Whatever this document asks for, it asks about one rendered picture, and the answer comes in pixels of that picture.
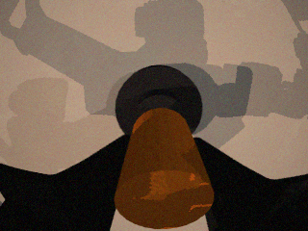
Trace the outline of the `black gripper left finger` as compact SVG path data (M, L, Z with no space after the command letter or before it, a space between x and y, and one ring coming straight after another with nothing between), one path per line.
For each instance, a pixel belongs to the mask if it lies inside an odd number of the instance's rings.
M57 174L0 163L0 193L60 220L66 231L111 231L116 186L131 136L123 134Z

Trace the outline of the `black round pedestal with silver shaft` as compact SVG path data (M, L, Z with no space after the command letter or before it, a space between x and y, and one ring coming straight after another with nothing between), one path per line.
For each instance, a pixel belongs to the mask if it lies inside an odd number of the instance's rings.
M120 130L132 136L135 122L151 109L170 109L184 117L190 132L203 116L203 99L188 76L170 65L148 65L123 82L115 100Z

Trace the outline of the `orange knob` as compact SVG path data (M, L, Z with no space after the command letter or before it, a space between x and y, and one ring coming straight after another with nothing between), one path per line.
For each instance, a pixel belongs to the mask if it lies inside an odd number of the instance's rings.
M215 198L189 124L170 109L151 109L134 123L115 207L134 224L186 226L200 219Z

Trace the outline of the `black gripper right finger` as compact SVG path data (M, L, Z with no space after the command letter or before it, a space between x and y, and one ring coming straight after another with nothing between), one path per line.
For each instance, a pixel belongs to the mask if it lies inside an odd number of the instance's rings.
M205 213L209 231L261 231L282 205L308 196L308 174L273 180L201 138L193 139L215 192Z

